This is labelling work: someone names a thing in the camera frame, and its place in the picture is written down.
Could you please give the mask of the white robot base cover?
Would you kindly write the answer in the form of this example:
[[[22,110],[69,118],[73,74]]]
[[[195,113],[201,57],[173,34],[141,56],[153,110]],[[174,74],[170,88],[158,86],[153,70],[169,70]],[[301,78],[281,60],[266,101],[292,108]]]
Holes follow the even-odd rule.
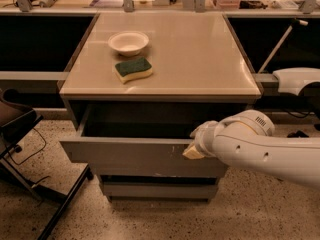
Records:
[[[278,92],[298,96],[309,84],[320,83],[320,69],[316,68],[286,68],[273,72],[278,80]]]

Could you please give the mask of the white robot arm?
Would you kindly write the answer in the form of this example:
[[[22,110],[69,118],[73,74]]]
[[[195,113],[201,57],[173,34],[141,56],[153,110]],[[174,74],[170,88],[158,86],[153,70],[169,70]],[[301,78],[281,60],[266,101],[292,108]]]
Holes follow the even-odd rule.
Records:
[[[246,110],[198,126],[183,155],[188,159],[214,157],[231,167],[320,189],[320,138],[276,137],[274,131],[268,116]]]

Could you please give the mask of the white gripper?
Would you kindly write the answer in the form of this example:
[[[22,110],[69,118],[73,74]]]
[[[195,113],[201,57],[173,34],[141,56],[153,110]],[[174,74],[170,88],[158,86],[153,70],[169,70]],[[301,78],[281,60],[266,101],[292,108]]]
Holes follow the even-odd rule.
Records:
[[[198,126],[190,135],[193,142],[183,151],[183,156],[190,160],[214,157],[213,142],[215,137],[226,128],[224,123],[207,121]]]

